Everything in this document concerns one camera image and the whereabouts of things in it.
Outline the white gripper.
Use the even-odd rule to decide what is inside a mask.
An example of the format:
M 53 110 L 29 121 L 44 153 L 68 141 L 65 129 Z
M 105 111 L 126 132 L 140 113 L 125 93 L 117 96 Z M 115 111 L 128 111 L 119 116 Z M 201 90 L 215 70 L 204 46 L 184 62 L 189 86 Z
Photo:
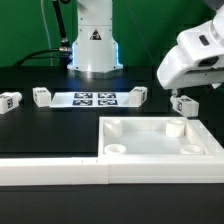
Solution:
M 224 13 L 181 32 L 157 77 L 164 89 L 224 83 Z

